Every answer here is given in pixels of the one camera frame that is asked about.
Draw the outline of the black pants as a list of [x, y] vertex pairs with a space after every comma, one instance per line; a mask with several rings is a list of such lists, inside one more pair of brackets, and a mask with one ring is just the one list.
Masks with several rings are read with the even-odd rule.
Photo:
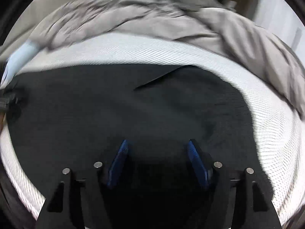
[[259, 164], [252, 116], [242, 94], [195, 66], [83, 65], [24, 73], [4, 88], [5, 112], [26, 176], [46, 198], [64, 168], [110, 163], [123, 140], [128, 158], [104, 197], [111, 228], [201, 228], [204, 190], [186, 146], [228, 168]]

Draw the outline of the light blue bolster pillow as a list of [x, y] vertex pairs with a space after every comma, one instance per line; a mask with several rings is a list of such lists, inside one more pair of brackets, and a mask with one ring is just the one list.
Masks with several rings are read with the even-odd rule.
[[4, 73], [1, 79], [1, 88], [4, 88], [14, 78], [23, 66], [32, 60], [41, 50], [41, 47], [30, 40], [27, 40], [16, 49], [8, 58]]

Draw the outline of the white textured mattress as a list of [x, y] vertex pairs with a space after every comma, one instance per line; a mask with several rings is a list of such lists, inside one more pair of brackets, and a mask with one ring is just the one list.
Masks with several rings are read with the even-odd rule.
[[281, 223], [304, 204], [304, 122], [275, 91], [241, 65], [190, 44], [107, 33], [51, 52], [41, 51], [20, 70], [103, 64], [190, 64], [211, 71], [243, 95], [251, 111], [258, 158], [271, 181]]

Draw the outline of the beige upholstered headboard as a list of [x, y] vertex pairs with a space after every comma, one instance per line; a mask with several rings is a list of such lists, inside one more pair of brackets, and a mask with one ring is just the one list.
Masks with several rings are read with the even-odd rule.
[[33, 0], [19, 16], [1, 46], [1, 58], [6, 58], [22, 45], [47, 15], [72, 1], [75, 0]]

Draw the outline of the grey rumpled duvet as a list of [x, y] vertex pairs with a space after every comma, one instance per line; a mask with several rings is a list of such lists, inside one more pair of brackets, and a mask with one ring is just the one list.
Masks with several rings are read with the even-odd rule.
[[180, 41], [227, 57], [270, 84], [304, 117], [304, 67], [282, 40], [224, 8], [167, 0], [78, 0], [46, 16], [30, 40], [50, 50], [110, 31]]

